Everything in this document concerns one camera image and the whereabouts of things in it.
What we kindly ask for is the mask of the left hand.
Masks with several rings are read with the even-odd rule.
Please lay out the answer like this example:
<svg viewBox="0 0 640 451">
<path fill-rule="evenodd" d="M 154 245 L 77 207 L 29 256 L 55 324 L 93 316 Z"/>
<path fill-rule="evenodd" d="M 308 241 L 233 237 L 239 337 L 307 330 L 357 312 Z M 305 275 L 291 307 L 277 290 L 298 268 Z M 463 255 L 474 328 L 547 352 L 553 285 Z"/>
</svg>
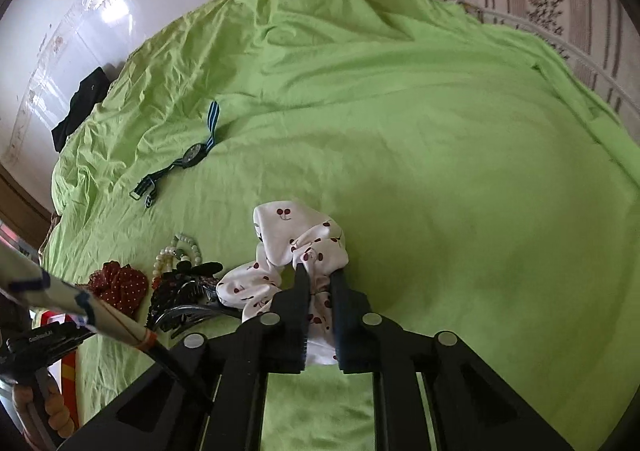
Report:
<svg viewBox="0 0 640 451">
<path fill-rule="evenodd" d="M 51 374 L 47 375 L 47 398 L 44 399 L 44 409 L 47 415 L 43 418 L 52 431 L 62 439 L 69 438 L 75 432 L 75 423 L 70 417 L 70 409 L 66 407 L 58 383 Z M 27 385 L 17 384 L 12 389 L 12 403 L 23 426 L 22 434 L 33 450 L 44 450 L 46 444 L 39 434 L 37 424 L 29 413 L 28 406 L 34 402 L 34 393 Z"/>
</svg>

